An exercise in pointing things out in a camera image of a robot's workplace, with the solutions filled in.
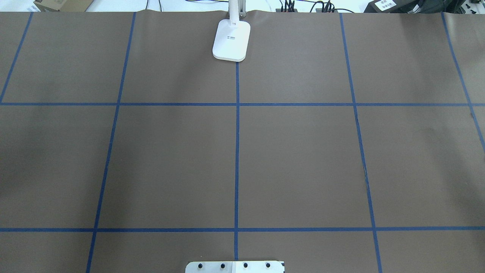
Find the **black device with label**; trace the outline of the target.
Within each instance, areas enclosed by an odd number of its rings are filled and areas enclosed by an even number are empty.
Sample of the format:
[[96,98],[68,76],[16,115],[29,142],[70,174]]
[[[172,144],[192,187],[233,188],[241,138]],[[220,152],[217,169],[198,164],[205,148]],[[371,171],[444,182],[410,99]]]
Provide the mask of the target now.
[[409,13],[419,8],[420,0],[373,0],[367,4],[364,13]]

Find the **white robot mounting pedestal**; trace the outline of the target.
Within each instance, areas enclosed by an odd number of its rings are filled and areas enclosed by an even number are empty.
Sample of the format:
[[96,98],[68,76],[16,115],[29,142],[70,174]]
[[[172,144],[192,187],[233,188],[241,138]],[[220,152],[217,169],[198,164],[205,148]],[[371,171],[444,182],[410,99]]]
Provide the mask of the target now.
[[186,273],[284,273],[284,262],[275,260],[194,261]]

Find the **cardboard box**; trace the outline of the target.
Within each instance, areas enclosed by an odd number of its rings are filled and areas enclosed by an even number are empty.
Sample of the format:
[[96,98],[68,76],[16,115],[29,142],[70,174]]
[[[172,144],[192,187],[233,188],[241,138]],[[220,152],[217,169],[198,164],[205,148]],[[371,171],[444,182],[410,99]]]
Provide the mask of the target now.
[[93,0],[34,0],[41,12],[85,12]]

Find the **white desk lamp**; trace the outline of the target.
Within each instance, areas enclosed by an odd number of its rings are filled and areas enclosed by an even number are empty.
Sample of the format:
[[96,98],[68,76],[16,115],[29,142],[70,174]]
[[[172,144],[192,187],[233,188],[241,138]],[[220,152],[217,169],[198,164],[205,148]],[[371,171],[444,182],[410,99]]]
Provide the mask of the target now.
[[246,0],[229,0],[229,18],[218,23],[213,43],[212,54],[215,59],[241,62],[244,61],[249,45],[250,23],[242,20],[246,17]]

